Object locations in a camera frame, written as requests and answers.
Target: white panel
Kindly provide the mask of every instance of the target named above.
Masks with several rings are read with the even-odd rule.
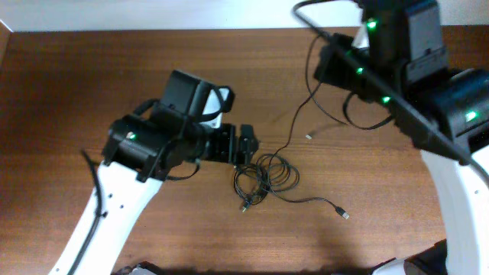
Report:
[[[302,27],[290,14],[298,0],[0,0],[14,31],[232,29]],[[440,0],[443,24],[489,24],[488,0]],[[347,1],[305,8],[323,27],[358,26]]]

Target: white wall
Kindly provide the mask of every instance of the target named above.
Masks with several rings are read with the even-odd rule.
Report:
[[[297,28],[290,9],[300,0],[0,0],[13,31]],[[443,24],[489,24],[489,0],[439,0]],[[324,27],[356,26],[356,5],[307,7]]]

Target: wooden surface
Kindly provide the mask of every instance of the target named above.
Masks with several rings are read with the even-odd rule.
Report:
[[[2,68],[2,60],[7,49],[8,39],[10,37],[10,31],[0,21],[0,69]]]
[[[487,30],[444,28],[451,64],[489,69]],[[224,121],[252,124],[259,154],[281,146],[306,97],[303,67],[312,38],[301,29],[12,34],[0,73],[2,273],[52,268],[92,189],[79,149],[101,160],[109,125],[160,96],[172,69],[233,87],[235,105]],[[325,87],[318,100],[340,116],[345,97]],[[351,107],[361,125],[386,115],[362,104]],[[311,141],[305,138],[318,129]],[[272,196],[242,214],[232,167],[204,163],[191,180],[164,184],[115,267],[142,260],[197,270],[369,267],[445,237],[419,151],[392,124],[370,132],[339,127],[309,104],[283,155],[302,176],[290,198],[324,196],[351,218],[321,202],[293,205]]]

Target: white background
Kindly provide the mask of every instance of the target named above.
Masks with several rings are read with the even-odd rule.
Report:
[[[297,28],[290,9],[300,0],[0,0],[13,31]],[[443,24],[489,24],[489,0],[439,0]],[[357,26],[347,1],[305,8],[323,27]]]

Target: wooden table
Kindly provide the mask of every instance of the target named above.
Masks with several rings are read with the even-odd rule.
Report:
[[[451,65],[489,69],[487,27],[446,27]],[[333,29],[353,34],[353,28]],[[252,124],[258,152],[287,139],[306,97],[306,30],[14,33],[0,72],[0,268],[47,273],[64,249],[92,190],[79,154],[93,158],[109,125],[159,97],[173,69],[237,97],[225,122]],[[311,70],[318,61],[314,51]],[[340,116],[347,93],[318,96]],[[361,125],[387,114],[355,100]],[[308,140],[305,135],[319,133]],[[301,112],[283,155],[301,172],[288,204],[272,196],[241,213],[233,169],[204,163],[191,180],[167,182],[134,227],[115,268],[148,260],[164,268],[298,271],[370,267],[429,248],[445,237],[436,191],[419,151],[392,124],[376,131],[339,127],[313,104]],[[191,172],[184,165],[176,174]]]

